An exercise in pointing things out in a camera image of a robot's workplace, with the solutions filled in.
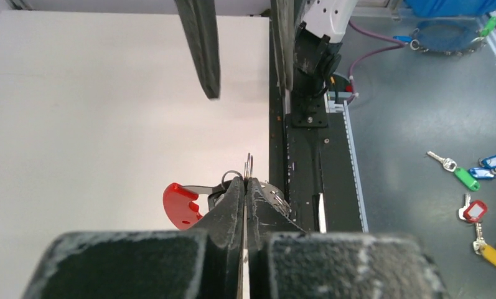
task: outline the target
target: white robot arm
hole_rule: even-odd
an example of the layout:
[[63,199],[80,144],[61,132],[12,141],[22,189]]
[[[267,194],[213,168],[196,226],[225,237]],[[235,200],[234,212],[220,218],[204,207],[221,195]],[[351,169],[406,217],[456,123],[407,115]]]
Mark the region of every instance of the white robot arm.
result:
[[358,0],[311,0],[302,21],[315,36],[330,37],[330,43],[341,42]]

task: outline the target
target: red key tag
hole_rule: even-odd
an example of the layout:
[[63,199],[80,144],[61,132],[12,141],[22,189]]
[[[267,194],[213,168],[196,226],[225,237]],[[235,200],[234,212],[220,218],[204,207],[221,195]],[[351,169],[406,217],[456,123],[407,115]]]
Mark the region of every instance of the red key tag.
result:
[[482,216],[486,214],[486,211],[488,211],[486,204],[477,200],[472,202],[464,211],[464,218],[467,222],[479,222]]
[[172,183],[165,189],[164,209],[169,220],[178,229],[186,230],[202,218],[199,205],[194,202],[198,197],[198,194],[177,183]]

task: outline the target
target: white table surface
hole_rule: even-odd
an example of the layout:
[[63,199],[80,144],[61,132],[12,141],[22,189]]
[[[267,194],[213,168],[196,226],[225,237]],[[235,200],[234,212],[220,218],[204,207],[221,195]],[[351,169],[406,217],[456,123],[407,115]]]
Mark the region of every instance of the white table surface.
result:
[[171,182],[217,184],[249,151],[267,179],[268,20],[219,17],[218,31],[210,102],[178,16],[0,15],[0,298],[64,232],[174,229]]

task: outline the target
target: cable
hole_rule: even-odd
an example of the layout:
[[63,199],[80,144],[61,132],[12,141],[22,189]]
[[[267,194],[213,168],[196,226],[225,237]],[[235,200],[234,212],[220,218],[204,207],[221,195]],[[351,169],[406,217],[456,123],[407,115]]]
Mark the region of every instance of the cable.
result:
[[381,52],[385,52],[385,51],[389,51],[389,50],[401,49],[401,48],[406,46],[406,43],[404,43],[400,40],[393,39],[393,38],[388,37],[388,36],[383,36],[381,34],[377,34],[377,33],[374,33],[372,31],[365,30],[363,28],[359,28],[352,21],[349,21],[349,26],[352,27],[352,29],[356,30],[357,32],[359,32],[365,36],[369,36],[369,37],[372,37],[374,39],[384,40],[386,42],[392,42],[396,45],[392,45],[390,47],[385,47],[382,49],[374,50],[370,53],[367,53],[367,54],[359,57],[358,59],[354,60],[354,62],[352,62],[352,64],[350,65],[350,68],[349,68],[349,81],[350,81],[350,86],[352,86],[352,95],[350,96],[350,98],[347,99],[347,104],[350,104],[354,100],[354,98],[357,98],[359,96],[359,93],[356,92],[355,83],[354,83],[354,76],[353,76],[354,67],[358,63],[360,63],[363,59],[366,59],[367,57],[371,57],[372,55],[375,55],[377,53],[381,53]]
[[329,90],[329,87],[330,87],[330,85],[328,84],[328,82],[325,82],[325,87],[320,92],[313,95],[312,98],[317,98],[317,97],[324,95]]

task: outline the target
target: blue container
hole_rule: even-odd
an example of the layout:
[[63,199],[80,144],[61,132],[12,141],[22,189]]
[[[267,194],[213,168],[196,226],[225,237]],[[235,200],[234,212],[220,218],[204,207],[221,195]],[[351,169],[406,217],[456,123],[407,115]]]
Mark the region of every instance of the blue container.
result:
[[496,0],[405,0],[419,17],[481,16],[496,10]]

